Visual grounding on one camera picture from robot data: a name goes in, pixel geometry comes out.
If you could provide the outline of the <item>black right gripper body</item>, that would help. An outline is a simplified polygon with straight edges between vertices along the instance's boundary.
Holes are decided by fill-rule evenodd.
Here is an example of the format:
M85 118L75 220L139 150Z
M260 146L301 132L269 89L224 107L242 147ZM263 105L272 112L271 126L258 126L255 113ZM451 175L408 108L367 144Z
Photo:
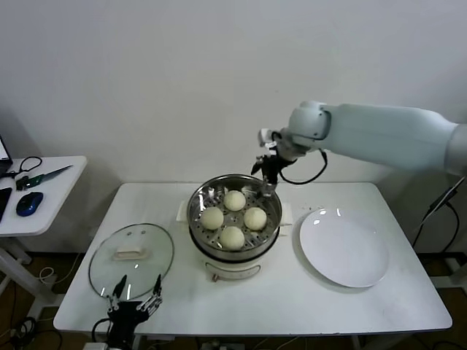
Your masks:
M266 143L267 153L263 159L263 181L277 183L282 169L293 165L296 160L284 159L277 150L275 143Z

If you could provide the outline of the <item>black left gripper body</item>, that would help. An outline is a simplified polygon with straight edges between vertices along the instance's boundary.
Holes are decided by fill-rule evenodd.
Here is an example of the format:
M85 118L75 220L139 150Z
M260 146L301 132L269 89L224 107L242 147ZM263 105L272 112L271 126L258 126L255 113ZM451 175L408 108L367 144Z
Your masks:
M109 347L132 347L136 327L146 322L150 315L148 311L138 309L138 301L119 302L117 308L107 312L111 327L107 336Z

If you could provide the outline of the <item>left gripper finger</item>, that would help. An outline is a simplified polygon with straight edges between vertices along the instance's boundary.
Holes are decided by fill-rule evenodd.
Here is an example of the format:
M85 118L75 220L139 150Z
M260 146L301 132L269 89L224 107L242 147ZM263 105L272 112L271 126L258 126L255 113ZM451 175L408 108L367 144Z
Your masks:
M138 311L146 312L147 314L154 314L158 310L160 304L162 303L161 282L162 278L159 274L153 287L152 294L148 297L148 299L146 299L137 307Z
M120 296L123 293L124 287L126 285L127 275L124 275L122 279L115 285L112 293L107 295L107 301L109 304L109 311L116 311L118 309L118 303L120 302Z

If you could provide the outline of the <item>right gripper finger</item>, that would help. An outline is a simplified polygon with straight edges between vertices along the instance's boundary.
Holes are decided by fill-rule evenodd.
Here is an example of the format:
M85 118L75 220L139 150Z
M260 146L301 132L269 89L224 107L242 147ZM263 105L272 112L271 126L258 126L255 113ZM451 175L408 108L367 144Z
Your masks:
M262 185L260 186L258 195L263 198L270 198L277 187L277 172L274 171L262 171L261 177Z
M256 174L259 171L262 174L267 174L269 170L269 156L261 155L256 157L256 161L252 166L251 174Z

